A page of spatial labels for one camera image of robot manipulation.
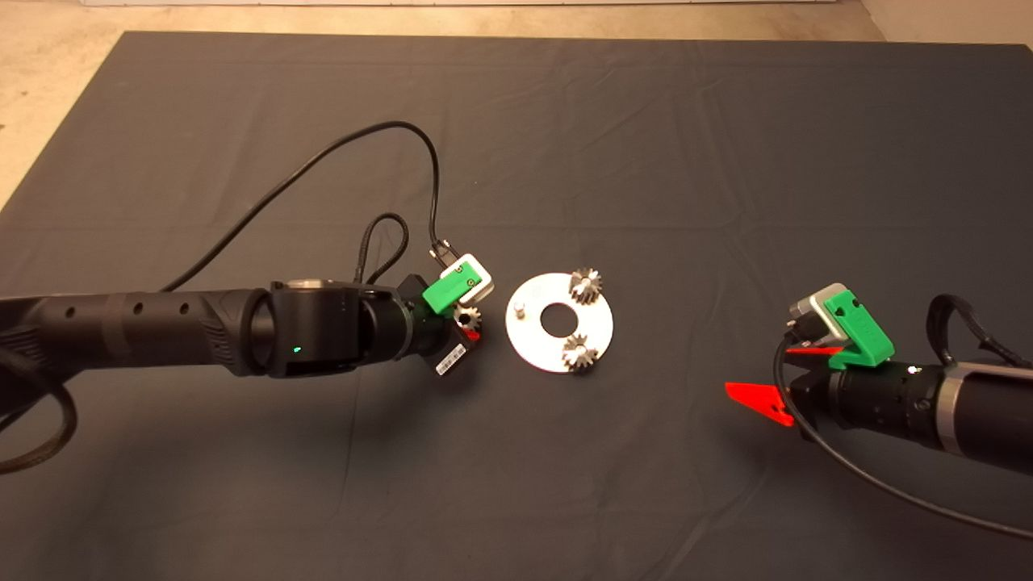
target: center hole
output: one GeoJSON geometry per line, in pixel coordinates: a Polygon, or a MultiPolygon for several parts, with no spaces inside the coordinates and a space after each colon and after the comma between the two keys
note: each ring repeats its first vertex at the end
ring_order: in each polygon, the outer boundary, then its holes
{"type": "Polygon", "coordinates": [[[541,327],[553,337],[569,337],[577,329],[577,315],[570,307],[555,303],[541,311],[541,327]]]}

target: dark gray fabric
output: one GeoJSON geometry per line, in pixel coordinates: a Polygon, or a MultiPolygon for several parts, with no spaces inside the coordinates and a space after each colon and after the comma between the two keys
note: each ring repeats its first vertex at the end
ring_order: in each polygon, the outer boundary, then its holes
{"type": "MultiPolygon", "coordinates": [[[[444,380],[415,358],[294,381],[85,373],[68,449],[0,479],[0,576],[1033,573],[1028,545],[884,496],[723,390],[768,380],[787,305],[832,281],[901,359],[933,359],[940,292],[1033,353],[1025,47],[131,33],[0,213],[0,292],[157,288],[322,145],[392,118],[440,147],[439,231],[496,277],[483,348],[444,380]],[[586,377],[543,374],[502,309],[584,265],[614,343],[586,377]]],[[[349,146],[190,286],[346,277],[388,210],[414,247],[383,282],[431,276],[429,176],[404,132],[349,146]]],[[[371,261],[397,235],[377,241],[371,261]]],[[[56,421],[48,404],[0,452],[56,421]]],[[[908,490],[1033,526],[1026,477],[828,434],[908,490]]]]}

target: black cord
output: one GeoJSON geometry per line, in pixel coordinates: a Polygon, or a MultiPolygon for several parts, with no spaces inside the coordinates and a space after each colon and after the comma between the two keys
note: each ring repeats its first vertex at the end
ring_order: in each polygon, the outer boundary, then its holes
{"type": "Polygon", "coordinates": [[[424,145],[427,146],[427,151],[431,155],[431,172],[432,172],[433,185],[431,188],[431,214],[428,225],[428,232],[431,236],[431,246],[437,248],[438,245],[441,244],[441,240],[438,239],[437,226],[436,226],[438,217],[438,191],[441,182],[441,171],[438,166],[437,149],[434,148],[434,143],[431,142],[431,137],[429,137],[427,133],[424,132],[422,129],[413,125],[412,123],[409,123],[408,121],[384,121],[383,123],[370,125],[365,129],[359,129],[353,133],[349,133],[343,137],[340,137],[331,143],[330,145],[327,145],[326,147],[324,147],[323,149],[321,149],[311,158],[309,158],[309,160],[303,163],[298,170],[294,170],[294,172],[290,174],[290,176],[288,176],[282,182],[277,184],[276,187],[271,189],[268,193],[265,193],[265,195],[261,196],[258,203],[255,204],[254,207],[252,207],[251,210],[249,210],[244,215],[244,217],[238,220],[237,223],[233,224],[233,226],[230,227],[229,231],[225,235],[223,235],[223,237],[219,239],[218,242],[215,243],[215,246],[212,246],[212,248],[208,252],[206,252],[205,255],[200,257],[200,259],[194,263],[193,266],[188,268],[186,272],[178,276],[175,280],[173,280],[168,284],[162,286],[161,290],[162,292],[175,290],[180,286],[182,286],[185,282],[193,278],[198,272],[200,272],[205,267],[207,267],[213,259],[215,259],[215,257],[218,256],[219,253],[222,252],[222,250],[227,245],[229,245],[229,243],[233,240],[233,238],[236,238],[237,235],[239,235],[241,231],[243,231],[244,227],[247,226],[248,223],[252,219],[254,219],[254,217],[257,216],[258,213],[262,211],[262,209],[265,208],[265,206],[269,206],[271,202],[276,200],[278,195],[283,193],[284,190],[286,190],[294,182],[296,182],[299,178],[304,176],[309,170],[312,169],[313,165],[318,163],[319,160],[321,160],[323,157],[326,157],[326,155],[328,155],[334,150],[344,145],[347,145],[355,140],[365,137],[367,135],[376,133],[378,131],[383,131],[385,129],[406,129],[408,131],[415,133],[416,136],[418,136],[424,142],[424,145]]]}
{"type": "Polygon", "coordinates": [[[355,277],[352,279],[353,282],[359,283],[363,281],[363,272],[366,270],[366,256],[370,251],[370,238],[373,236],[373,228],[375,228],[377,224],[383,220],[394,220],[398,222],[398,225],[402,226],[402,242],[398,245],[398,248],[395,249],[395,253],[392,254],[390,258],[387,258],[386,263],[384,263],[377,270],[373,271],[373,274],[371,274],[370,278],[366,280],[366,283],[375,283],[383,273],[387,272],[387,269],[395,266],[395,263],[397,263],[399,258],[402,257],[402,254],[405,253],[405,249],[409,247],[409,225],[405,223],[405,219],[403,219],[402,216],[399,216],[394,212],[384,212],[376,218],[373,218],[370,225],[366,226],[366,232],[363,233],[363,241],[358,245],[358,259],[355,261],[355,277]]]}
{"type": "MultiPolygon", "coordinates": [[[[40,392],[53,396],[61,406],[61,427],[57,433],[25,454],[0,461],[0,475],[7,475],[31,468],[36,464],[50,460],[55,454],[61,452],[61,449],[68,444],[72,434],[75,433],[75,427],[79,425],[79,414],[75,411],[75,401],[71,398],[68,390],[63,385],[43,374],[39,370],[38,365],[31,359],[17,351],[0,347],[0,366],[32,384],[40,392]]],[[[8,415],[3,421],[0,421],[0,431],[8,428],[15,420],[25,415],[26,411],[28,411],[28,408],[20,409],[8,415]]]]}
{"type": "Polygon", "coordinates": [[[1033,368],[1033,362],[1024,359],[1018,353],[1009,349],[994,338],[989,331],[979,323],[975,309],[968,301],[954,295],[938,295],[929,303],[929,314],[926,315],[926,336],[929,344],[936,353],[940,363],[943,365],[953,365],[956,360],[950,353],[947,324],[950,315],[958,312],[969,331],[979,340],[979,348],[996,354],[1014,367],[1033,368]]]}
{"type": "Polygon", "coordinates": [[[946,507],[941,507],[940,504],[937,504],[935,502],[930,502],[929,500],[904,492],[903,490],[879,480],[875,476],[869,473],[864,468],[854,464],[845,456],[837,452],[832,446],[828,445],[827,441],[825,441],[825,438],[821,437],[821,434],[819,434],[818,431],[814,429],[814,426],[812,426],[807,421],[807,419],[804,418],[804,415],[801,414],[800,409],[796,407],[796,404],[792,401],[792,394],[790,393],[788,386],[786,386],[785,375],[783,370],[783,367],[785,367],[785,349],[790,344],[791,341],[788,337],[783,338],[782,342],[779,343],[778,351],[776,351],[775,354],[775,364],[773,369],[773,374],[775,376],[775,386],[778,387],[779,393],[782,394],[782,399],[785,402],[786,410],[789,411],[789,415],[792,416],[793,420],[796,421],[796,424],[800,426],[800,429],[802,429],[804,433],[809,438],[811,438],[811,440],[814,441],[814,444],[818,445],[818,448],[823,450],[825,454],[832,456],[834,460],[840,463],[840,465],[842,465],[847,470],[851,471],[854,476],[856,476],[860,480],[867,482],[868,484],[871,484],[872,486],[882,490],[883,492],[888,492],[889,494],[900,498],[901,500],[910,502],[915,507],[918,507],[919,509],[925,509],[931,513],[940,515],[942,517],[946,517],[948,519],[952,519],[965,524],[970,524],[972,526],[978,526],[979,528],[984,528],[987,530],[991,530],[994,532],[1000,532],[1002,534],[1016,537],[1019,539],[1023,539],[1026,541],[1033,541],[1033,530],[1027,530],[1025,528],[1019,528],[1015,526],[981,519],[979,517],[975,517],[966,513],[961,513],[952,509],[948,509],[946,507]]]}

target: cylindrical joint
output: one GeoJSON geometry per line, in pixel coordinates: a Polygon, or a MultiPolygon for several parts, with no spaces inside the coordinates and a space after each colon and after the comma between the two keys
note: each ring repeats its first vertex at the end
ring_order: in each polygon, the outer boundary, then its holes
{"type": "Polygon", "coordinates": [[[940,366],[886,362],[833,373],[828,411],[844,428],[865,428],[941,450],[933,408],[940,366]]]}
{"type": "Polygon", "coordinates": [[[1033,370],[962,363],[936,408],[945,450],[1033,475],[1033,370]]]}

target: bevel gear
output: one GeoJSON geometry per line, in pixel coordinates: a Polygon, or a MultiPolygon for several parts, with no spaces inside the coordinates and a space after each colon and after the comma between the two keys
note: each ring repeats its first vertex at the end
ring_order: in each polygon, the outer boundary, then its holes
{"type": "Polygon", "coordinates": [[[477,307],[457,307],[452,318],[467,331],[480,331],[480,310],[477,307]]]}
{"type": "Polygon", "coordinates": [[[567,337],[563,344],[563,363],[571,371],[584,371],[592,366],[599,354],[595,349],[586,345],[588,337],[585,335],[571,335],[567,337]]]}
{"type": "Polygon", "coordinates": [[[602,275],[590,268],[577,269],[570,275],[570,298],[590,305],[602,293],[602,275]]]}

